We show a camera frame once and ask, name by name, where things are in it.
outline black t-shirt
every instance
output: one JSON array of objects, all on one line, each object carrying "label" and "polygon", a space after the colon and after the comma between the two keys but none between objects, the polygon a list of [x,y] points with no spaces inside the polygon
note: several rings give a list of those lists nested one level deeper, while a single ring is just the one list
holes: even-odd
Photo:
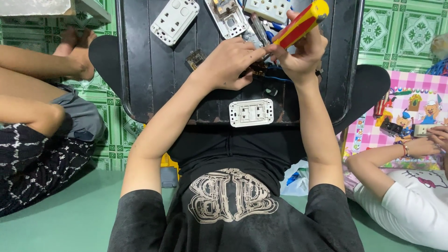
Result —
[{"label": "black t-shirt", "polygon": [[364,251],[341,189],[313,187],[303,214],[242,170],[181,179],[167,217],[158,192],[127,193],[108,251]]}]

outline printed graphic on shirt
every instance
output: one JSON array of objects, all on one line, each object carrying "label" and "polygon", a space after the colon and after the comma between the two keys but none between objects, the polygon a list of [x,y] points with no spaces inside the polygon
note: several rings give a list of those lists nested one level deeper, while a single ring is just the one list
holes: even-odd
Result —
[{"label": "printed graphic on shirt", "polygon": [[424,184],[427,188],[448,188],[445,183],[444,178],[432,171],[417,171],[417,170],[406,170],[403,172],[407,178],[416,178],[420,183]]},{"label": "printed graphic on shirt", "polygon": [[[235,186],[236,213],[231,213],[227,186]],[[278,202],[271,198],[269,189],[253,176],[239,169],[222,169],[207,173],[190,184],[195,194],[188,209],[201,224],[239,221],[252,214],[271,214]]]}]

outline person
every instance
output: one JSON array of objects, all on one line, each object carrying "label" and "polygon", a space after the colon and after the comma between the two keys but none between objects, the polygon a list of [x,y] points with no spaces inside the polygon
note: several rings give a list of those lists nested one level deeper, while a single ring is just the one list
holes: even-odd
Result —
[{"label": "person", "polygon": [[345,177],[347,196],[388,232],[414,244],[448,250],[448,155],[444,156],[445,171],[378,168],[406,153],[419,158],[438,154],[439,148],[448,150],[448,126],[428,131],[433,134],[429,138],[348,157],[346,164],[353,174]]},{"label": "person", "polygon": [[96,106],[43,80],[92,79],[95,38],[68,28],[53,55],[0,45],[0,217],[65,188],[92,156],[104,131]]},{"label": "person", "polygon": [[[287,15],[293,20],[298,13]],[[332,128],[315,75],[326,45],[318,28],[293,55],[274,44],[255,49],[242,38],[221,42],[131,147],[108,251],[363,251],[335,132],[381,99],[390,78],[379,67],[359,68],[348,121]],[[300,129],[186,126],[212,90],[250,84],[250,71],[238,76],[270,52],[297,90]],[[182,175],[167,216],[160,181],[166,151]],[[279,181],[305,155],[310,192],[303,214],[279,197]]]}]

